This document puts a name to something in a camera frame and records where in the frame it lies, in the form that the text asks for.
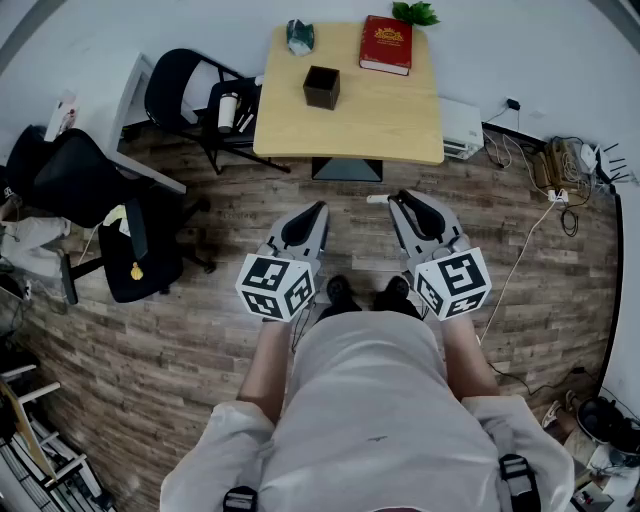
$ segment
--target table leg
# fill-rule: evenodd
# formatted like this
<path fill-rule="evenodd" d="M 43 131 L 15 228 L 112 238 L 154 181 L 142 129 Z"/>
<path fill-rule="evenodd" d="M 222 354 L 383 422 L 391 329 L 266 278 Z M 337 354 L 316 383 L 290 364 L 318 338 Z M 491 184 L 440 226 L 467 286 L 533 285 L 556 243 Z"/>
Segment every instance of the table leg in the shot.
<path fill-rule="evenodd" d="M 319 181 L 382 182 L 382 160 L 360 158 L 311 159 L 311 178 Z"/>
<path fill-rule="evenodd" d="M 122 153 L 118 153 L 117 151 L 112 155 L 107 155 L 107 157 L 118 167 L 123 168 L 123 170 L 130 172 L 132 174 L 138 176 L 146 176 L 147 178 L 152 178 L 158 183 L 168 187 L 179 194 L 185 194 L 187 192 L 187 187 L 182 183 L 172 180 L 168 176 L 159 173 L 158 171 L 151 169 L 151 167 L 147 167 L 146 165 L 141 164 L 140 162 L 136 162 L 135 160 L 129 158 Z"/>

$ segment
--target white shirt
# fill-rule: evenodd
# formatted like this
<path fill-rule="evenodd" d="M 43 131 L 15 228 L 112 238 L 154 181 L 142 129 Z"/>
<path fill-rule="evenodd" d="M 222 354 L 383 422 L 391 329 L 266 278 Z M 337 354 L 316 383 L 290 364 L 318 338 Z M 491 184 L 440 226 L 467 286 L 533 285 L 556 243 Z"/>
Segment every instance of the white shirt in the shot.
<path fill-rule="evenodd" d="M 216 406 L 200 441 L 162 485 L 162 512 L 218 511 L 233 487 L 266 512 L 498 511 L 498 451 L 508 427 L 536 472 L 543 511 L 563 512 L 573 464 L 521 397 L 461 404 L 431 330 L 399 313 L 345 313 L 300 341 L 285 412 Z"/>

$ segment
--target black folding chair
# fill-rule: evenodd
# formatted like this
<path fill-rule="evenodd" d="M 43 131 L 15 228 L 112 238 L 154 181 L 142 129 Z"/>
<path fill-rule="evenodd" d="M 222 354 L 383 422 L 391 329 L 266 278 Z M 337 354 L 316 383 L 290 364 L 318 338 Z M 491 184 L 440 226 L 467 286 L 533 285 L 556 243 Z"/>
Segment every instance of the black folding chair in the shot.
<path fill-rule="evenodd" d="M 201 120 L 201 133 L 195 134 L 186 131 L 192 125 L 182 116 L 181 106 L 187 83 L 201 61 L 217 68 L 220 82 L 211 89 L 207 112 Z M 225 75 L 229 75 L 233 79 L 225 79 Z M 257 121 L 257 115 L 255 114 L 258 111 L 261 89 L 261 86 L 255 84 L 255 78 L 245 78 L 236 71 L 204 55 L 200 55 L 193 50 L 180 48 L 165 53 L 156 64 L 149 80 L 144 103 L 147 115 L 157 126 L 169 133 L 180 135 L 200 144 L 217 174 L 222 172 L 216 163 L 218 151 L 220 150 L 242 156 L 286 173 L 291 172 L 283 165 L 274 164 L 270 158 L 265 160 L 253 154 L 239 151 L 239 148 L 253 147 Z M 242 133 L 239 133 L 238 130 L 232 130 L 228 134 L 218 131 L 220 97 L 227 92 L 236 92 L 242 98 L 242 101 L 249 102 L 255 106 L 253 111 L 254 118 Z"/>

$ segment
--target red book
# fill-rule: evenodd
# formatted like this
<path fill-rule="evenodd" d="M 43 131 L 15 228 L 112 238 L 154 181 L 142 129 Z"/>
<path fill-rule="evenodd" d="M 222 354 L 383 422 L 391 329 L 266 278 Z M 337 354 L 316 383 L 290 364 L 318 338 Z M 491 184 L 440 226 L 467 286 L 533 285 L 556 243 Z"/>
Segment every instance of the red book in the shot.
<path fill-rule="evenodd" d="M 411 26 L 393 18 L 367 16 L 360 45 L 360 67 L 408 75 Z"/>

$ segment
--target black strap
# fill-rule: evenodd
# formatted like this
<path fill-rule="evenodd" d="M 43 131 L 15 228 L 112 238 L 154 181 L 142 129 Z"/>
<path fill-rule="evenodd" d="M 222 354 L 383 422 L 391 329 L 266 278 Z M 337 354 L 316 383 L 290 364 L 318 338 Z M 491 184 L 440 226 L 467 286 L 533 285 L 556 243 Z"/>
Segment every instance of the black strap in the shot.
<path fill-rule="evenodd" d="M 536 476 L 524 457 L 508 453 L 500 458 L 500 476 L 511 494 L 513 512 L 541 512 Z"/>
<path fill-rule="evenodd" d="M 256 512 L 258 493 L 246 485 L 234 487 L 224 495 L 222 510 L 223 512 Z"/>

